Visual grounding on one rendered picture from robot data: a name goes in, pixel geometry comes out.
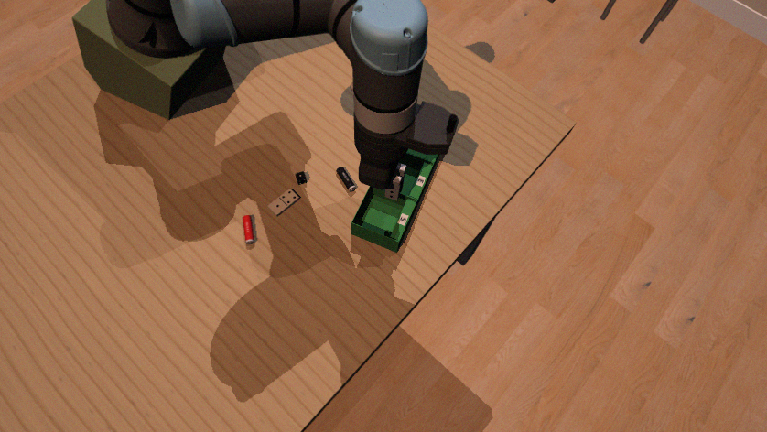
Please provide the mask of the red battery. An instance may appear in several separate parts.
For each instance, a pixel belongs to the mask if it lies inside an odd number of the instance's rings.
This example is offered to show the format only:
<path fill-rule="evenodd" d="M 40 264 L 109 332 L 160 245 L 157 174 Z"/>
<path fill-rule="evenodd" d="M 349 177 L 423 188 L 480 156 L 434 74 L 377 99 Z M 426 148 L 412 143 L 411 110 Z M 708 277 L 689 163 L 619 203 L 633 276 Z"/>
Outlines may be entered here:
<path fill-rule="evenodd" d="M 246 244 L 254 243 L 254 231 L 253 231 L 253 225 L 252 225 L 252 218 L 250 215 L 243 216 L 243 229 L 244 229 L 245 243 Z"/>

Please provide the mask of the tan domino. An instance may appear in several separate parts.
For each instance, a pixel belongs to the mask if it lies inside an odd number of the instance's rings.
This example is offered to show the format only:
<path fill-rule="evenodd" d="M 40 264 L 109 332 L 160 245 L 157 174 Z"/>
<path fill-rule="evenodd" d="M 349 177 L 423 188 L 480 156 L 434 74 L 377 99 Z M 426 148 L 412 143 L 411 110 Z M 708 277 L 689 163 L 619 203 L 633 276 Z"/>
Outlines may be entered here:
<path fill-rule="evenodd" d="M 299 197 L 297 194 L 292 189 L 289 189 L 272 203 L 270 203 L 268 208 L 275 214 L 276 217 L 278 217 L 298 200 Z"/>

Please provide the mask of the green rack of bins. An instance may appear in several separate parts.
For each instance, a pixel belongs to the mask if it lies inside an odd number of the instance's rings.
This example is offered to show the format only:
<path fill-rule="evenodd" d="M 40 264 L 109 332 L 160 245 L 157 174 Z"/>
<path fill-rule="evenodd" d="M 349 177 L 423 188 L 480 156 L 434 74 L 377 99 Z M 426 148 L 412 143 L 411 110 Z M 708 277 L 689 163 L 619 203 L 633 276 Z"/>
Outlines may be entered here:
<path fill-rule="evenodd" d="M 408 149 L 398 162 L 406 165 L 399 199 L 386 198 L 385 189 L 370 186 L 351 222 L 351 234 L 397 253 L 438 158 Z"/>

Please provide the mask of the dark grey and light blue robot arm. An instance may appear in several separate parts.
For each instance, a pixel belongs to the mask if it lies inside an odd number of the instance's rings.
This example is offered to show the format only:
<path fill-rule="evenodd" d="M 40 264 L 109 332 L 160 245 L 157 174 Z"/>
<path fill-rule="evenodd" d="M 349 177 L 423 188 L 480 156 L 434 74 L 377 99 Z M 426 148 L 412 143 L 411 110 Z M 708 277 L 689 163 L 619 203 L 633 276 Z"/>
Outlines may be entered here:
<path fill-rule="evenodd" d="M 356 99 L 377 113 L 415 101 L 427 53 L 420 0 L 106 0 L 106 9 L 127 47 L 161 59 L 329 33 L 351 62 Z"/>

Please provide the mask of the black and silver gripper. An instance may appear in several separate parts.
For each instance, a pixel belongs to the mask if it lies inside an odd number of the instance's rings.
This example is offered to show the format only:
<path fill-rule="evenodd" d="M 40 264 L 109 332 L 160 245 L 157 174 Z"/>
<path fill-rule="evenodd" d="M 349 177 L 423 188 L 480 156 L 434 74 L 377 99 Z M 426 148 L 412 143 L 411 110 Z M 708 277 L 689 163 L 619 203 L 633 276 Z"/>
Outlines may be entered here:
<path fill-rule="evenodd" d="M 425 155 L 446 155 L 459 122 L 455 114 L 432 103 L 417 103 L 401 113 L 374 113 L 354 94 L 354 144 L 361 155 L 359 181 L 385 189 L 398 200 L 406 165 L 398 163 L 408 149 Z"/>

